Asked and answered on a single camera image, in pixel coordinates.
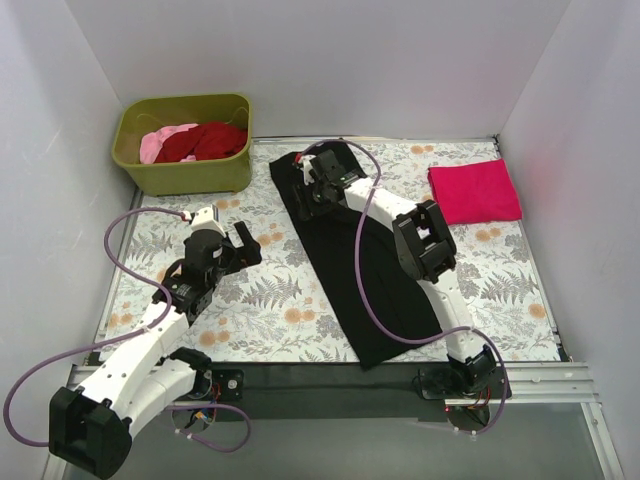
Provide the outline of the dark red garment in bin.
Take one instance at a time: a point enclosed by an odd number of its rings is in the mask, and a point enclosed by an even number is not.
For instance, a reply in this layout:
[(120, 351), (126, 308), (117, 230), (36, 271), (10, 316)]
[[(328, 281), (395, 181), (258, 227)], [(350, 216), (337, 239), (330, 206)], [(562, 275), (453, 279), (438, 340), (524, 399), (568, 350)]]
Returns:
[(168, 138), (155, 163), (185, 163), (226, 159), (247, 144), (248, 131), (224, 122), (197, 124)]

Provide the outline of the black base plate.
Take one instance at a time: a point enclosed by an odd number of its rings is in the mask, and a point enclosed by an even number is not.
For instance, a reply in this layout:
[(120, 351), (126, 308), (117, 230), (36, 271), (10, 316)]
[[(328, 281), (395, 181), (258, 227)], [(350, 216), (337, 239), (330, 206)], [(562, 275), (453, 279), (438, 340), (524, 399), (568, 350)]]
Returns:
[(504, 391), (504, 375), (494, 371), (478, 384), (468, 384), (448, 364), (434, 363), (418, 368), (411, 386), (425, 400), (462, 399), (464, 401), (497, 400)]
[(203, 374), (199, 398), (236, 402), (243, 397), (244, 372), (240, 369), (208, 370)]

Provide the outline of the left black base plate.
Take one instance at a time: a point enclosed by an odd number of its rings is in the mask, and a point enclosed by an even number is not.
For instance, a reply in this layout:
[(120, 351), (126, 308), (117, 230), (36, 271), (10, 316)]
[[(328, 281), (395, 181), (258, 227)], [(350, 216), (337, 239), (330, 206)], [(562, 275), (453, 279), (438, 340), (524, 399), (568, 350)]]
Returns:
[(203, 374), (199, 398), (236, 402), (243, 397), (244, 372), (240, 369), (208, 370)]

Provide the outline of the pink garment in bin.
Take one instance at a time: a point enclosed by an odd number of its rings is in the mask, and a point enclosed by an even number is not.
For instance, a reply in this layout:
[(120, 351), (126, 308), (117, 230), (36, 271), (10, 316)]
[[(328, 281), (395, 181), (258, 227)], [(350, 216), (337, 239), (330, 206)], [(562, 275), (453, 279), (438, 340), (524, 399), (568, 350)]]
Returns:
[(164, 142), (174, 134), (188, 131), (197, 127), (196, 123), (164, 126), (155, 132), (144, 135), (139, 148), (139, 161), (141, 164), (153, 164), (163, 147)]

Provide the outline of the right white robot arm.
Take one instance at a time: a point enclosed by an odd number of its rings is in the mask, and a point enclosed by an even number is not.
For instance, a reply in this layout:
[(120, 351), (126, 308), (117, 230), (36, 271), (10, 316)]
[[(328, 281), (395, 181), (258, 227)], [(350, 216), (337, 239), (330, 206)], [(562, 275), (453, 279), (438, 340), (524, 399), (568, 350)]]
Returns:
[(442, 330), (421, 343), (446, 342), (451, 391), (466, 397), (488, 396), (498, 353), (476, 328), (466, 306), (455, 272), (457, 247), (441, 209), (433, 201), (416, 203), (386, 190), (380, 185), (381, 167), (374, 166), (376, 176), (371, 178), (359, 165), (348, 165), (331, 150), (312, 154), (306, 149), (296, 154), (293, 168), (302, 179), (294, 184), (294, 192), (301, 214), (313, 218), (338, 206), (360, 214), (354, 270), (365, 311), (389, 338), (418, 345), (420, 341), (402, 338), (382, 324), (364, 290), (361, 246), (365, 221), (371, 219), (392, 232), (400, 267), (421, 288)]

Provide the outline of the aluminium frame rail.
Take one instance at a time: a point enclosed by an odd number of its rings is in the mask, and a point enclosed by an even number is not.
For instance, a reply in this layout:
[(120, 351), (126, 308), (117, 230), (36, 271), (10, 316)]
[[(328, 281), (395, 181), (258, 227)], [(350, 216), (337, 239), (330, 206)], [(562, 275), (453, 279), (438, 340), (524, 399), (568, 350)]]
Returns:
[[(221, 363), (220, 369), (244, 372), (244, 389), (259, 385), (284, 388), (364, 386), (398, 382), (409, 385), (418, 372), (440, 362), (385, 363), (364, 371), (356, 363)], [(589, 368), (580, 362), (507, 362), (513, 403), (594, 403), (599, 393)]]

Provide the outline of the floral patterned table mat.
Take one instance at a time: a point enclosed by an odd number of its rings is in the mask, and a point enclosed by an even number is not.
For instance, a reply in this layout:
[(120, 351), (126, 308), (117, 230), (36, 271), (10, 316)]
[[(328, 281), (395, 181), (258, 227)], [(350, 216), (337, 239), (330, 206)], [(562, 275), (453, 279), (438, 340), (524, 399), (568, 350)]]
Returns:
[[(238, 221), (248, 226), (263, 260), (221, 281), (181, 344), (216, 361), (355, 361), (269, 172), (272, 161), (305, 147), (303, 140), (255, 142), (252, 180), (238, 193), (143, 196), (145, 212), (128, 236), (127, 269), (112, 282), (100, 335), (132, 331), (153, 283), (182, 256), (188, 228), (174, 212), (212, 205), (226, 229)], [(555, 323), (522, 226), (491, 222), (451, 232), (461, 292), (476, 326), (508, 361), (558, 360)]]

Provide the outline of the olive green plastic bin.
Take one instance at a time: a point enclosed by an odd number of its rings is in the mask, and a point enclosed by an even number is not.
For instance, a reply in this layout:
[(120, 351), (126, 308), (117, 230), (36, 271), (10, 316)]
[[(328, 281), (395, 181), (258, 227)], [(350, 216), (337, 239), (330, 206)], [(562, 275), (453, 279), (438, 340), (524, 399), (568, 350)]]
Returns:
[(111, 155), (137, 187), (151, 196), (239, 192), (252, 179), (251, 141), (224, 159), (144, 164), (140, 145), (144, 135), (166, 126), (221, 122), (252, 135), (252, 107), (239, 93), (186, 95), (139, 100), (124, 110)]

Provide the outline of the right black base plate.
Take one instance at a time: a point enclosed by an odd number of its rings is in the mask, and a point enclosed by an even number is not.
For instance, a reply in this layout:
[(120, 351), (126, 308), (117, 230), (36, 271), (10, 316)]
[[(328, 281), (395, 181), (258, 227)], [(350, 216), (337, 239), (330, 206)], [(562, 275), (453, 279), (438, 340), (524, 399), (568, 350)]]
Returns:
[(504, 375), (494, 371), (478, 384), (468, 384), (448, 364), (434, 363), (418, 368), (411, 386), (425, 400), (462, 399), (464, 401), (497, 400), (504, 391)]

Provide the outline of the folded magenta t shirt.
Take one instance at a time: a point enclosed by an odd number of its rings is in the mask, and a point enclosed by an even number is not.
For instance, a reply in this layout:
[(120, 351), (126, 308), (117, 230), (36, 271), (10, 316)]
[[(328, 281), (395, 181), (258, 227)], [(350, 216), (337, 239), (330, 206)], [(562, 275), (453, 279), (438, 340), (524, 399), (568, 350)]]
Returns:
[(430, 167), (427, 178), (434, 201), (449, 225), (522, 219), (519, 197), (502, 158)]

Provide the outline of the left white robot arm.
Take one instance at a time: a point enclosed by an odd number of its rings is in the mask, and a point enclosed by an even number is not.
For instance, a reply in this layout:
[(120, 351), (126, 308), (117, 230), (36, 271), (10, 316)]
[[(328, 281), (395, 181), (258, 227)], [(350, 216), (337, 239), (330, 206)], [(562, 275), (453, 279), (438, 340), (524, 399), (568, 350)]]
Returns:
[(51, 454), (99, 479), (124, 464), (137, 434), (181, 398), (218, 407), (223, 380), (204, 353), (175, 342), (209, 307), (227, 275), (261, 262), (260, 244), (243, 222), (236, 246), (214, 220), (194, 223), (184, 256), (166, 271), (147, 306), (141, 334), (126, 340), (76, 388), (60, 388), (49, 404)]

